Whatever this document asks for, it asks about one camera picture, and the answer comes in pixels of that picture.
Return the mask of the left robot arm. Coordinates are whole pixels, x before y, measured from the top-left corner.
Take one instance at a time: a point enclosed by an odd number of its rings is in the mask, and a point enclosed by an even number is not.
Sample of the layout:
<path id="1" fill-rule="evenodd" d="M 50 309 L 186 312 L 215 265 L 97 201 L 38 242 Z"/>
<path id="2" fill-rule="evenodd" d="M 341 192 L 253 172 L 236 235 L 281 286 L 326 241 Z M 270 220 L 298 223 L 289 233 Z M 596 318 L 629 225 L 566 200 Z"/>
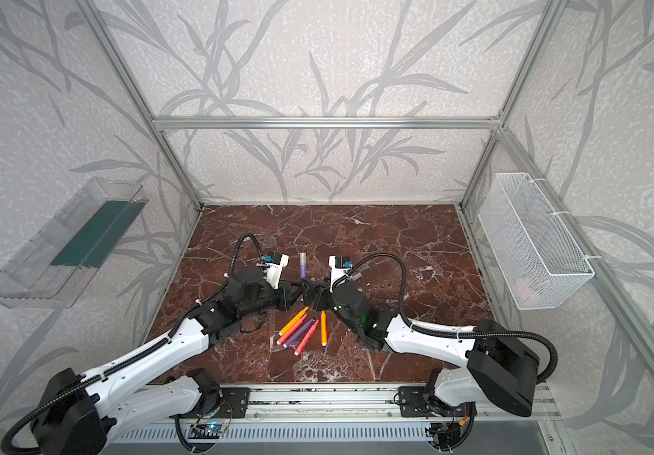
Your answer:
<path id="1" fill-rule="evenodd" d="M 241 330 L 246 318 L 289 310 L 303 287 L 281 280 L 281 267 L 231 273 L 210 296 L 163 335 L 77 375 L 65 369 L 48 382 L 38 407 L 0 443 L 4 454 L 97 454 L 124 434 L 217 399 L 211 377 L 188 373 L 171 386 L 145 385 Z"/>

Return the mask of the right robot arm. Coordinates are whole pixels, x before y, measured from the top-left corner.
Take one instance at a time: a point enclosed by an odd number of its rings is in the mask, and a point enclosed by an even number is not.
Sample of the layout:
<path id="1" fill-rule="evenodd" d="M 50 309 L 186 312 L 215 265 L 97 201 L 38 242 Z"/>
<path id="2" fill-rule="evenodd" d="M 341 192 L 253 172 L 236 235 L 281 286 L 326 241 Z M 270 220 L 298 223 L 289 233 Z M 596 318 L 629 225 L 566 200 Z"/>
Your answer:
<path id="1" fill-rule="evenodd" d="M 468 403 L 490 402 L 507 413 L 529 417 L 535 386 L 555 371 L 558 354 L 541 335 L 508 330 L 493 320 L 449 327 L 416 322 L 372 306 L 352 282 L 334 286 L 305 282 L 304 299 L 331 310 L 372 351 L 434 358 L 455 366 L 431 373 L 423 399 L 433 413 Z"/>

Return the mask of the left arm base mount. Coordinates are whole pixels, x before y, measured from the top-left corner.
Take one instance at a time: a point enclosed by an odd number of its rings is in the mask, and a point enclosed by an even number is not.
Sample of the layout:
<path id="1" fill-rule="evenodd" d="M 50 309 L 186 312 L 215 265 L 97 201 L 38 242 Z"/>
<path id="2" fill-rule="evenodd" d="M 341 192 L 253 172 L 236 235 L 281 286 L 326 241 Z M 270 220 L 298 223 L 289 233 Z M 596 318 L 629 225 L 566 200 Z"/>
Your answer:
<path id="1" fill-rule="evenodd" d="M 199 399 L 189 417 L 244 419 L 249 403 L 250 389 L 226 387 L 208 392 Z"/>

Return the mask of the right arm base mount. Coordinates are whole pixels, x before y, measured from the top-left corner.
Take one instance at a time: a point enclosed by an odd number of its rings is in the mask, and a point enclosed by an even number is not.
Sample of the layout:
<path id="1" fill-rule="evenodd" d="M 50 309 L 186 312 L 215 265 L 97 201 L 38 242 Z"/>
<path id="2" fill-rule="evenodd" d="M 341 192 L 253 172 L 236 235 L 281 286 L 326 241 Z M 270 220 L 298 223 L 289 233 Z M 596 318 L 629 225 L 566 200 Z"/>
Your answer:
<path id="1" fill-rule="evenodd" d="M 452 407 L 425 391 L 424 387 L 400 387 L 394 396 L 402 417 L 447 417 L 459 419 L 476 416 L 476 406 L 464 403 Z"/>

